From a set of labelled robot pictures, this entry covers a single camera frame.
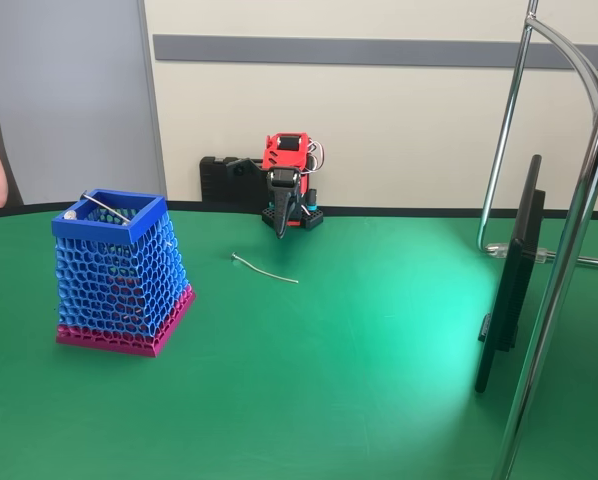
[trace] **honeycomb mesh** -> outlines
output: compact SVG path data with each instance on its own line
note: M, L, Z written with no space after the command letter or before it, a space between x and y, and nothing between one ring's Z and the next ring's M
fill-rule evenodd
M146 354L149 356L156 356L156 353L158 353L158 350L160 349L160 344L163 346L163 341L166 339L168 331L173 328L173 325L178 321L177 319L185 313L187 305L189 305L194 298L195 294L192 291L192 287L188 285L179 301L175 302L174 308L170 311L170 314L166 317L166 320L157 330L154 337L144 336L139 333L133 335L126 332L121 334L119 332L110 332L96 328L68 327L60 324L57 327L57 338L64 341L66 339L73 339L83 342L95 342L99 345L99 348L124 351L127 353L138 353L136 349L139 348L146 350ZM123 347L133 348L135 350L127 350L123 349Z
M137 214L137 210L134 208L117 208L115 211L119 212L128 220L132 220L132 218ZM121 225L123 223L123 220L121 220L120 217L113 215L105 208L95 208L88 214L85 220L90 220L91 222L114 223L115 225Z
M103 209L88 219L120 223ZM57 238L56 255L60 332L150 341L188 287L168 213L132 245Z

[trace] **gray wall stripe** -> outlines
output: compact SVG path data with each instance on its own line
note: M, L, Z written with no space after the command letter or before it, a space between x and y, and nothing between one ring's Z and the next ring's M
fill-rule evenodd
M512 68L518 44L445 40L154 35L155 60L415 67ZM578 45L598 69L598 45ZM528 68L570 69L551 44L534 43Z

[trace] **pink basket base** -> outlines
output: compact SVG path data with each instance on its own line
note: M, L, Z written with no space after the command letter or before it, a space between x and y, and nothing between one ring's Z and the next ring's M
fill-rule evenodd
M175 302L170 314L168 314L154 337L141 334L106 332L87 327L59 325L57 327L57 343L118 353L129 353L132 355L143 355L145 357L156 357L196 297L196 293L188 285L179 297L179 300Z

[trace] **wire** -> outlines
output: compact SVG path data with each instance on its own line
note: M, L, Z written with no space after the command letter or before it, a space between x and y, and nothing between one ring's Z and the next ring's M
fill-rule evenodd
M108 210L110 213L112 213L113 215L116 215L117 217L119 217L121 220L123 220L123 224L124 225L128 225L130 223L130 219L124 217L123 215L121 215L118 211L116 211L113 208L110 208L108 205L106 205L105 203L100 202L99 200L97 200L96 198L92 198L90 195L87 195L86 192L83 192L81 194L82 197L84 197L87 200L90 200L91 202L96 203L97 205L99 205L102 208L105 208L106 210Z
M252 268L255 272L259 272L262 275L266 275L268 277L272 277L272 278L276 278L277 280L282 280L284 282L289 282L289 283L299 283L299 280L293 280L291 278L284 278L284 277L279 277L277 275L273 275L272 273L268 273L268 272L264 272L263 270L255 267L252 263L247 262L246 260L244 260L243 258L241 258L239 255L237 255L235 252L232 252L232 255L230 255L230 258L232 258L233 260L238 260L241 263L243 263L244 265L246 265L247 267Z
M317 149L319 149L320 153L319 160L317 160L317 157L313 155L313 152ZM310 144L308 145L308 155L314 160L315 166L313 168L306 168L303 172L301 172L304 175L321 170L321 167L323 167L323 165L326 163L326 151L323 148L323 145L316 140L310 139Z

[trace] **metal frame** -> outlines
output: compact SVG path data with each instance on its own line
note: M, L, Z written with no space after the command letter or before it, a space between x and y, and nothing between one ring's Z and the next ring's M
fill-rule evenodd
M533 30L537 30L555 44L572 63L588 92L588 97L590 98L594 113L594 124L581 173L579 174L570 209L568 210L568 216L566 217L566 223L561 235L559 247L557 248L556 253L549 252L548 254L548 258L554 261L554 265L552 267L548 286L546 287L541 301L541 307L537 315L537 321L530 340L530 346L528 347L528 352L524 361L521 378L519 379L519 384L517 385L517 390L515 392L515 398L512 403L508 423L506 424L506 430L504 432L501 452L497 459L495 470L493 471L493 480L507 480L512 473L517 449L521 441L521 434L528 417L530 405L534 398L536 384L539 380L541 371L543 370L550 340L554 333L557 319L561 312L561 307L563 306L575 266L577 263L598 266L598 258L579 256L598 195L598 72L572 43L535 18L537 3L538 0L530 0L528 4L521 44L519 45L517 64L513 74L512 85L510 86L504 120L499 135L492 172L490 174L490 182L488 184L488 191L486 193L486 199L481 215L481 223L479 225L477 246L480 250L489 254L494 254L497 248L496 246L484 247L483 239L488 223L488 217L490 215L490 209L492 207L492 199L494 197L497 178L499 177L506 141L508 139L519 85L521 83L524 62L530 44L530 36Z
M484 238L488 220L490 219L490 211L492 209L492 202L495 196L495 189L497 188L497 180L503 163L503 156L506 150L506 143L508 141L508 134L510 133L510 125L512 124L512 115L515 110L519 87L521 85L521 77L523 75L524 66L528 54L528 47L530 46L530 37L533 30L543 35L551 43L553 43L561 53L568 59L575 71L579 74L581 81L586 89L590 106L592 107L593 117L598 111L598 71L582 54L579 49L572 44L562 34L549 27L545 23L540 22L536 18L537 3L539 0L530 0L528 10L526 12L526 19L524 23L523 34L521 36L521 43L519 44L519 52L517 54L517 61L515 63L514 73L512 75L512 84L510 85L510 93L508 94L508 101L506 103L506 110L504 113L501 131L499 133L499 141L497 142L497 149L495 151L495 158L490 172L490 180L488 181L488 189L486 191L486 198L481 212L481 221L479 223L479 231L477 234L477 248L489 255L496 255L497 245L484 245ZM547 259L553 261L555 252L548 251ZM598 258L594 257L579 257L578 263L581 265L598 267Z

